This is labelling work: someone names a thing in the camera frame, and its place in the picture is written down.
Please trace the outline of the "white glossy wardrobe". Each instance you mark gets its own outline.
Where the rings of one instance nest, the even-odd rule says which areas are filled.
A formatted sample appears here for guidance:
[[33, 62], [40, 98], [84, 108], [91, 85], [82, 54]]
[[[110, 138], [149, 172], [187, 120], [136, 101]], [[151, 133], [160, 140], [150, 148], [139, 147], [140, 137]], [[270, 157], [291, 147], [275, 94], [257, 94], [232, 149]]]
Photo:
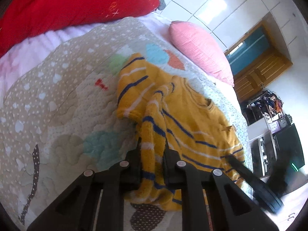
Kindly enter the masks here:
[[164, 0], [161, 15], [204, 27], [225, 51], [271, 13], [286, 44], [296, 38], [293, 5], [289, 0]]

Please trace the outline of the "red floral quilt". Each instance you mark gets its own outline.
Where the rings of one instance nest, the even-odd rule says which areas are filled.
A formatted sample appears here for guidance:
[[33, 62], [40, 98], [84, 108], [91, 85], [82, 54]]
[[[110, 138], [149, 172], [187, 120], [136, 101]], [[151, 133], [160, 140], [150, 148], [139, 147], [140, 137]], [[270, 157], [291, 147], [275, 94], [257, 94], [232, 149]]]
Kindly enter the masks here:
[[1, 16], [1, 55], [50, 30], [144, 16], [159, 4], [159, 0], [12, 0]]

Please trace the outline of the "desk clock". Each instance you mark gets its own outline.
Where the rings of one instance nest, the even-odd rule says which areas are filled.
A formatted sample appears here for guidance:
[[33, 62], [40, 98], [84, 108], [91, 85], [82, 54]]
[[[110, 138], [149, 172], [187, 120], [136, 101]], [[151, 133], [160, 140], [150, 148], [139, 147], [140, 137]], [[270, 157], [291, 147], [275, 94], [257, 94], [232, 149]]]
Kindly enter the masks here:
[[282, 118], [278, 119], [278, 124], [280, 126], [280, 129], [284, 129], [284, 128], [290, 126], [291, 121], [289, 119], [289, 116], [288, 115], [282, 116]]

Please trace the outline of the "heart patterned quilted bedspread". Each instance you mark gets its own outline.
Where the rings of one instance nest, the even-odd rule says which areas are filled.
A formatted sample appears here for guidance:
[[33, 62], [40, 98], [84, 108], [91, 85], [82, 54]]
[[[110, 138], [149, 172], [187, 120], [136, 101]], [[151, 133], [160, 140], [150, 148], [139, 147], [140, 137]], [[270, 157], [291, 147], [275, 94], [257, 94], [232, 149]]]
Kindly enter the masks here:
[[233, 87], [177, 50], [168, 24], [128, 17], [50, 31], [3, 57], [24, 69], [1, 90], [1, 204], [15, 230], [26, 230], [86, 169], [108, 169], [135, 148], [133, 123], [116, 116], [119, 72], [134, 53], [212, 99], [235, 126], [252, 167]]

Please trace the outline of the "yellow striped knit sweater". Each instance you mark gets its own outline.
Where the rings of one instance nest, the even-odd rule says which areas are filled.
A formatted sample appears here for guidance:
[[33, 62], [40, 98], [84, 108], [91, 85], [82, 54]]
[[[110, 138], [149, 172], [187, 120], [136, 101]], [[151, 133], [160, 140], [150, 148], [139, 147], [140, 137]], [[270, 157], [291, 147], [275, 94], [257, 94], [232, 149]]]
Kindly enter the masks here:
[[131, 203], [154, 204], [165, 211], [181, 209], [181, 192], [164, 183], [165, 148], [177, 151], [182, 160], [200, 170], [220, 169], [242, 186], [243, 179], [226, 161], [227, 155], [245, 161], [236, 128], [185, 78], [133, 54], [120, 71], [116, 114], [136, 124], [140, 142], [143, 178], [139, 189], [126, 195]]

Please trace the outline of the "pink pillow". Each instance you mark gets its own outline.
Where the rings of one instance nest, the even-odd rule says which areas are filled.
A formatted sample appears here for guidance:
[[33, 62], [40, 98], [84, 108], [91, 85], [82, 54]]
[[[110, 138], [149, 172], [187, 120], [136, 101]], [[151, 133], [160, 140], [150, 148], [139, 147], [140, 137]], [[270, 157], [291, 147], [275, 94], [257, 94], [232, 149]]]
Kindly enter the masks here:
[[219, 44], [202, 27], [184, 21], [169, 26], [172, 44], [195, 65], [216, 79], [234, 86], [230, 64]]

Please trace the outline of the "white shelf unit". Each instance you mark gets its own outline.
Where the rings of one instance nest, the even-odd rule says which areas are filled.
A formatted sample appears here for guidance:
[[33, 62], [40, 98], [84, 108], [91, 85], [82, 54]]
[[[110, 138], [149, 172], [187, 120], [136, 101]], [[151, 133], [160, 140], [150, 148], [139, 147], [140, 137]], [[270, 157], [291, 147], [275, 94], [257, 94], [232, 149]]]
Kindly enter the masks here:
[[280, 130], [278, 120], [267, 123], [265, 118], [248, 126], [253, 173], [257, 177], [268, 176], [273, 164], [278, 159], [279, 150], [274, 140], [274, 134]]

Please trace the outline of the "brown wooden door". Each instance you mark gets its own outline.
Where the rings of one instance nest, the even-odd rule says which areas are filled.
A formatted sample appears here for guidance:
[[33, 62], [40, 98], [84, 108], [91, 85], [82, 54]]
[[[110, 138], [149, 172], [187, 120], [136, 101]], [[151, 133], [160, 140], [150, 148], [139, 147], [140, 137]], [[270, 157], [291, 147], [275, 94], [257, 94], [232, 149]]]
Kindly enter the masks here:
[[293, 63], [275, 48], [269, 48], [234, 76], [238, 101], [246, 101], [287, 71]]

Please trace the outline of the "black television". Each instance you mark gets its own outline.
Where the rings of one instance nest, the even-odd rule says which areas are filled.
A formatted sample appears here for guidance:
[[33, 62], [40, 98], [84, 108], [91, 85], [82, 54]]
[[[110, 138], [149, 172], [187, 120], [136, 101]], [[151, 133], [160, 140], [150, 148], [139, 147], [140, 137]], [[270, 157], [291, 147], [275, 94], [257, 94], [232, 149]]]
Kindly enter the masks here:
[[290, 166], [295, 172], [305, 165], [303, 149], [295, 124], [291, 124], [274, 134], [279, 153], [288, 154]]

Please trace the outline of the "cluttered shoe rack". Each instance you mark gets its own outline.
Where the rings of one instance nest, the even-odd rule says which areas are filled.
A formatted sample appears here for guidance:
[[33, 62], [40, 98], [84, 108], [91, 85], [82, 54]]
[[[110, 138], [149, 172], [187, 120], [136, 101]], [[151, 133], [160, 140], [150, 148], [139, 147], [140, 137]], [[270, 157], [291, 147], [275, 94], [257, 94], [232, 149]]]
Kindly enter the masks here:
[[284, 115], [281, 98], [272, 91], [262, 91], [253, 98], [240, 103], [241, 111], [247, 125], [252, 125], [262, 118], [267, 123], [276, 121]]

